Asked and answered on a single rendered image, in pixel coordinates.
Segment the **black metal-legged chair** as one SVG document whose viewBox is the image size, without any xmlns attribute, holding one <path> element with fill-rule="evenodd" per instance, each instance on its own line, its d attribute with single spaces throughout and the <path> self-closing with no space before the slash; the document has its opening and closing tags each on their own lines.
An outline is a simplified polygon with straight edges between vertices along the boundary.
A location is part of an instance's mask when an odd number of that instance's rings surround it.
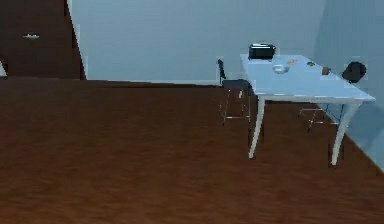
<svg viewBox="0 0 384 224">
<path fill-rule="evenodd" d="M 366 74 L 366 66 L 357 61 L 350 62 L 345 70 L 342 72 L 342 78 L 350 84 L 358 83 Z M 307 131 L 312 129 L 314 124 L 323 124 L 325 122 L 325 115 L 329 110 L 330 105 L 327 104 L 325 108 L 302 108 L 299 111 L 298 116 L 303 116 L 305 112 L 312 112 L 312 117 L 308 120 L 309 126 Z M 320 120 L 316 119 L 317 113 L 322 112 L 322 118 Z"/>
<path fill-rule="evenodd" d="M 226 77 L 224 69 L 224 61 L 222 59 L 217 60 L 219 83 L 225 91 L 225 100 L 220 100 L 219 103 L 219 115 L 222 117 L 222 124 L 228 119 L 241 119 L 245 118 L 248 122 L 251 122 L 251 85 L 244 79 L 228 79 Z M 228 106 L 230 96 L 234 90 L 238 91 L 238 98 L 242 100 L 241 114 L 229 115 Z"/>
</svg>

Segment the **black toaster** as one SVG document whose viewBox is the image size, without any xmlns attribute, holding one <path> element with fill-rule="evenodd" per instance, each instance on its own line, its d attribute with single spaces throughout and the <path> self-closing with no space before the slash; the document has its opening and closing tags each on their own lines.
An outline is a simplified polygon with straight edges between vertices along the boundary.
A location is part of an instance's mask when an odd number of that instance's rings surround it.
<svg viewBox="0 0 384 224">
<path fill-rule="evenodd" d="M 251 44 L 249 46 L 248 59 L 271 60 L 275 55 L 276 47 L 272 44 Z"/>
</svg>

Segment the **white table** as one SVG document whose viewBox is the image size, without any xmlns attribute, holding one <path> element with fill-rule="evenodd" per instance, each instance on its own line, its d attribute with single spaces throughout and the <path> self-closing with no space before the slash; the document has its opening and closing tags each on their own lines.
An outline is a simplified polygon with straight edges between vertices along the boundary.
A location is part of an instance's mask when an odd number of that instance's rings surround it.
<svg viewBox="0 0 384 224">
<path fill-rule="evenodd" d="M 276 55 L 272 61 L 249 60 L 247 54 L 241 54 L 240 58 L 246 78 L 257 96 L 257 117 L 248 157 L 255 155 L 267 101 L 343 104 L 346 110 L 339 122 L 330 159 L 330 163 L 336 165 L 352 117 L 362 103 L 374 102 L 375 98 L 333 73 L 322 75 L 322 67 L 317 64 L 308 66 L 309 59 L 302 55 Z M 291 59 L 297 61 L 287 64 Z M 286 73 L 276 73 L 274 65 L 288 65 L 290 69 Z"/>
</svg>

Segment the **dark brown room door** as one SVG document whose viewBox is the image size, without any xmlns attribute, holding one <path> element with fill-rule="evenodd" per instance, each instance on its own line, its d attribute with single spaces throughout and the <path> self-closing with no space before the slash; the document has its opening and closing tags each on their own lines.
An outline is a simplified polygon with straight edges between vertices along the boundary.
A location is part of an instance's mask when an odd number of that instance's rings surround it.
<svg viewBox="0 0 384 224">
<path fill-rule="evenodd" d="M 67 0 L 0 0 L 0 63 L 9 77 L 84 80 Z"/>
</svg>

